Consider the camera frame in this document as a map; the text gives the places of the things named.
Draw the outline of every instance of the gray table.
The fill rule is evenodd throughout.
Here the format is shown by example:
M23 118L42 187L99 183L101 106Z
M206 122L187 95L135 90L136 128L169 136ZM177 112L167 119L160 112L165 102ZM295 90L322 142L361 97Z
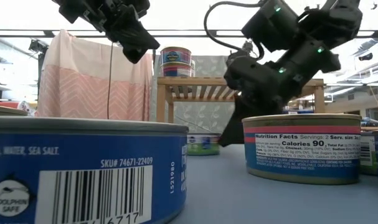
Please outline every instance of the gray table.
M377 177L352 185L305 185L246 172L244 146L187 158L187 201L173 224L378 223Z

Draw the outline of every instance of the wooden shelf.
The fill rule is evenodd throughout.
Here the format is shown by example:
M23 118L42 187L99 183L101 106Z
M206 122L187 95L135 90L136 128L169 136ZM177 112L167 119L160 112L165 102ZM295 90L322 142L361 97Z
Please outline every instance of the wooden shelf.
M314 94L315 113L324 113L323 79L309 81L300 97ZM165 102L168 122L173 123L174 102L233 102L235 92L222 77L158 77L157 122L165 122Z

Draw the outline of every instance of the black robotic arm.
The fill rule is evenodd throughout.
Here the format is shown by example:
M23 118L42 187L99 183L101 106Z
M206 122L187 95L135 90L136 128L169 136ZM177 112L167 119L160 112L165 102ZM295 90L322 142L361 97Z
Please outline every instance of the black robotic arm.
M139 18L150 8L149 0L53 0L59 12L70 23L79 17L104 32L112 42L123 47L123 53L132 63L138 63L148 49L157 49L159 43L142 26Z
M242 33L258 48L286 50L276 62L261 65L243 51L232 54L224 75L237 90L235 111L219 144L243 144L241 120L249 116L281 114L282 108L321 70L341 69L331 49L355 38L362 21L360 0L328 0L321 9L297 16L283 0L262 1Z

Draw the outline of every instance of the chevron pattern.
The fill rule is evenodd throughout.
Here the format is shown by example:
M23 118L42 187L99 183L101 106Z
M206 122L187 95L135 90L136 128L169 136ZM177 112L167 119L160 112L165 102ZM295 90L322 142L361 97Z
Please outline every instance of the chevron pattern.
M48 65L40 83L37 116L107 119L108 80ZM149 120L150 83L112 81L110 119Z

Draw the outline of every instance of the pink blanket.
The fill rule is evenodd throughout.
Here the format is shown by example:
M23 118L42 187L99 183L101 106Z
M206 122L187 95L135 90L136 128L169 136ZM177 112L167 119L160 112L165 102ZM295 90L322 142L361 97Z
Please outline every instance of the pink blanket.
M107 119L110 51L62 30L45 57L37 116ZM150 55L133 65L114 46L110 119L149 120L151 66Z

